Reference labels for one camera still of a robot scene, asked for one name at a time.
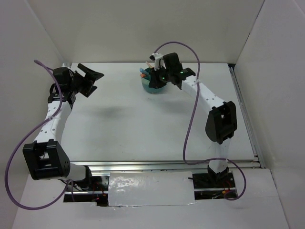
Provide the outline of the blue capped clear highlighter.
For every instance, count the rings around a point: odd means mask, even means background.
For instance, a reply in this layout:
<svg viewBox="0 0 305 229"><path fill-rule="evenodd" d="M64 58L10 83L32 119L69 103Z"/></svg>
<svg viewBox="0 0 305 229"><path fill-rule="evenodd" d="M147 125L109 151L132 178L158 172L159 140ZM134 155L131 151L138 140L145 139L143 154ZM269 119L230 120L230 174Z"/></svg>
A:
<svg viewBox="0 0 305 229"><path fill-rule="evenodd" d="M139 70L140 70L140 73L141 73L141 74L149 75L149 72L146 71L145 69L140 68Z"/></svg>

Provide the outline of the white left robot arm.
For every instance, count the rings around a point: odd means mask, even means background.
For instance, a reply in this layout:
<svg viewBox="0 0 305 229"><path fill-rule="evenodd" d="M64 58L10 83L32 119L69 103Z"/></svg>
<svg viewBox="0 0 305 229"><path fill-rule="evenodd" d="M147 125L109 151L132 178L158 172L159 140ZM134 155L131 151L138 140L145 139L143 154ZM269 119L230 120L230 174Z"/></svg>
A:
<svg viewBox="0 0 305 229"><path fill-rule="evenodd" d="M78 166L70 162L61 146L61 139L76 101L76 94L89 97L97 89L95 82L104 74L81 63L77 67L85 75L72 71L69 67L50 69L54 83L49 90L46 118L34 141L25 144L22 152L32 179L72 180L81 189L89 190L94 185L91 170L88 166Z"/></svg>

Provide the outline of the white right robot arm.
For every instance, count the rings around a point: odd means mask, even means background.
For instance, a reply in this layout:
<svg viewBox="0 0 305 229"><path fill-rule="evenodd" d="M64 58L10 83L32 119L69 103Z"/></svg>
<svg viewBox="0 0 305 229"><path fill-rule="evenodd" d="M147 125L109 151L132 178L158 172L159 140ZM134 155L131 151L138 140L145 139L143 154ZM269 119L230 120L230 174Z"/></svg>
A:
<svg viewBox="0 0 305 229"><path fill-rule="evenodd" d="M154 52L150 60L154 61L154 67L150 69L150 88L159 89L172 83L194 98L195 105L201 105L207 113L205 133L214 148L214 157L208 160L208 182L219 187L229 173L229 145L237 130L235 103L215 95L200 82L198 74L190 68L183 68L177 53L162 55Z"/></svg>

